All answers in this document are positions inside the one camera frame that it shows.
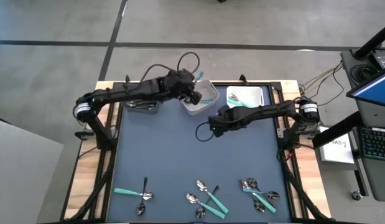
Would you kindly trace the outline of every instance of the desk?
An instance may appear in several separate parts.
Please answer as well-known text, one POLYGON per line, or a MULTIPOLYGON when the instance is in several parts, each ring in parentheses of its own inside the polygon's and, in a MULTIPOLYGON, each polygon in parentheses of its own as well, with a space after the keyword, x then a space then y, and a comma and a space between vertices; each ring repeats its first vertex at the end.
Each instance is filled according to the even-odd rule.
MULTIPOLYGON (((292 100, 299 96, 299 88, 297 86, 297 81, 295 80, 274 80, 274 81, 250 81, 250 82, 279 82, 282 85, 282 96, 278 94, 274 94, 275 102, 279 101, 280 97, 283 97, 285 100, 292 100)), ((96 88, 111 88, 114 82, 98 82, 96 88)), ((114 113, 111 125, 116 123, 117 112, 118 112, 118 104, 114 106, 114 113)), ((106 118, 108 116, 108 108, 106 105, 99 114, 99 118, 103 124, 106 122, 106 118)), ((293 122, 292 119, 289 119, 289 124, 291 125, 293 122)), ((282 118, 279 118, 279 124, 283 127, 285 124, 282 118)), ((304 144, 311 144, 311 141, 301 139, 301 142, 304 144)), ((92 147, 95 146, 95 140, 87 140, 83 141, 81 144, 80 153, 83 153, 92 147)), ((89 194, 91 193, 94 182, 96 169, 98 165, 98 160, 100 156, 99 150, 91 151, 90 153, 84 155, 77 163, 75 169, 75 175, 72 182, 72 187, 70 190, 70 196, 68 199, 67 207, 65 210, 65 218, 71 217, 73 214, 77 212, 80 206, 83 205, 89 194)), ((105 166, 108 163, 109 156, 106 156, 105 166)), ((319 208, 319 210, 330 217, 330 211, 325 195, 325 191, 322 184, 322 179, 320 175, 320 171, 317 164, 317 159, 315 157, 315 152, 312 149, 302 147, 296 150, 296 157, 300 178, 302 181, 302 186, 307 193, 307 195, 312 199, 313 203, 319 208)), ((289 162, 289 168, 293 171, 293 167, 291 162, 289 162)), ((302 217, 304 211, 300 208, 300 200, 297 196, 297 193, 292 189, 292 195, 294 198, 294 207, 296 217, 302 217)), ((95 215, 100 215, 101 207, 103 204, 103 190, 98 198, 97 211, 95 215)))

